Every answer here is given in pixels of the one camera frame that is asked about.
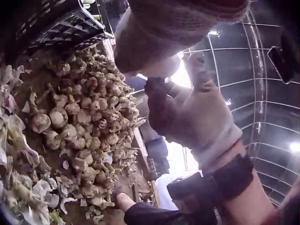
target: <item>knit glove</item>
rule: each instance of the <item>knit glove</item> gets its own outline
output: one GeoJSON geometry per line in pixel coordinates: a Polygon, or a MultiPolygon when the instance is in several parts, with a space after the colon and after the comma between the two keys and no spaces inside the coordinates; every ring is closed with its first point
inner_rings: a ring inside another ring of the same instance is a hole
{"type": "Polygon", "coordinates": [[[204,69],[203,53],[183,60],[193,89],[148,79],[145,92],[149,123],[167,141],[191,149],[199,169],[203,169],[230,149],[242,131],[234,124],[230,109],[204,69]]]}

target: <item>forearm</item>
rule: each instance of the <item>forearm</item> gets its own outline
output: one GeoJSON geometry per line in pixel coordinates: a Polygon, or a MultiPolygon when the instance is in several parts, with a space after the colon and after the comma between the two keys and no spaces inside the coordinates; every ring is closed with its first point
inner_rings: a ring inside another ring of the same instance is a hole
{"type": "MultiPolygon", "coordinates": [[[[224,153],[218,160],[204,169],[202,171],[203,175],[214,172],[226,165],[237,154],[246,155],[246,150],[241,141],[238,141],[230,151],[224,153]]],[[[274,207],[265,194],[256,171],[253,170],[252,174],[253,180],[244,192],[219,207],[221,218],[226,217],[226,220],[230,220],[233,224],[256,225],[262,224],[267,216],[274,212],[274,207]]]]}

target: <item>plastic crate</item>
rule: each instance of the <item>plastic crate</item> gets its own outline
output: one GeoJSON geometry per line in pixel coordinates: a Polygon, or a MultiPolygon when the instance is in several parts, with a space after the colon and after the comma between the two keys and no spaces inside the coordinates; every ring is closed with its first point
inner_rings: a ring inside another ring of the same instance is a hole
{"type": "MultiPolygon", "coordinates": [[[[89,11],[97,12],[97,1],[89,11]]],[[[11,36],[5,43],[5,59],[14,63],[22,54],[31,56],[39,49],[59,52],[83,50],[88,46],[113,38],[104,30],[102,20],[96,20],[83,7],[81,0],[41,0],[28,3],[22,13],[13,15],[11,36]]]]}
{"type": "Polygon", "coordinates": [[[147,162],[151,172],[152,180],[156,180],[161,175],[165,173],[169,173],[168,169],[170,168],[170,166],[168,162],[167,162],[168,165],[166,165],[166,162],[164,162],[164,160],[162,160],[161,162],[156,162],[150,156],[147,156],[147,162]]]}

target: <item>dirt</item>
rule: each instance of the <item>dirt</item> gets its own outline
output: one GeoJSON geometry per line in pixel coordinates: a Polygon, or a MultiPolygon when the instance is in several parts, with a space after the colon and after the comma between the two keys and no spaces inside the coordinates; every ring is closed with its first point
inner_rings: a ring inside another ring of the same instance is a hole
{"type": "MultiPolygon", "coordinates": [[[[52,83],[53,85],[57,85],[59,83],[56,75],[40,66],[40,64],[36,61],[31,62],[33,64],[32,72],[30,74],[24,73],[21,75],[21,79],[23,80],[23,85],[19,87],[15,93],[15,100],[17,105],[19,106],[19,117],[25,122],[26,126],[29,121],[29,114],[22,112],[22,108],[25,102],[28,100],[28,95],[30,93],[30,88],[32,88],[33,92],[36,92],[37,98],[42,96],[42,94],[47,89],[47,83],[52,83]]],[[[26,69],[29,69],[28,64],[24,65],[26,69]]],[[[47,96],[40,105],[38,105],[39,109],[52,109],[53,102],[50,98],[50,95],[47,96]]],[[[60,170],[64,175],[70,177],[71,173],[66,172],[65,169],[62,168],[62,163],[65,160],[64,157],[59,157],[59,151],[53,151],[47,148],[44,143],[44,137],[42,134],[34,133],[30,130],[30,128],[26,128],[24,130],[24,134],[26,135],[28,145],[36,150],[40,155],[44,156],[45,161],[54,169],[60,170]]],[[[140,165],[136,165],[136,172],[126,175],[119,175],[119,182],[124,185],[126,189],[126,193],[133,199],[131,186],[133,183],[136,183],[139,189],[150,190],[150,187],[147,181],[144,179],[143,174],[140,169],[140,165]]],[[[85,218],[85,213],[87,212],[87,207],[81,207],[79,202],[68,202],[65,204],[66,209],[68,211],[67,215],[61,213],[62,218],[67,224],[73,225],[82,225],[94,224],[92,219],[87,220],[85,218]]],[[[121,210],[115,209],[105,209],[103,211],[105,215],[104,221],[106,225],[119,225],[124,223],[124,213],[121,210]]]]}

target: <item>black sleeve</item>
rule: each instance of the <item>black sleeve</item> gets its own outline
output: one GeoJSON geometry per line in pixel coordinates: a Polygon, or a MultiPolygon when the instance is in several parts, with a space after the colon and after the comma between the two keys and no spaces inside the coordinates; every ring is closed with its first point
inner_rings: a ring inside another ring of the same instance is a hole
{"type": "Polygon", "coordinates": [[[155,208],[147,203],[139,202],[131,206],[125,213],[127,225],[168,225],[184,221],[182,213],[167,209],[155,208]]]}

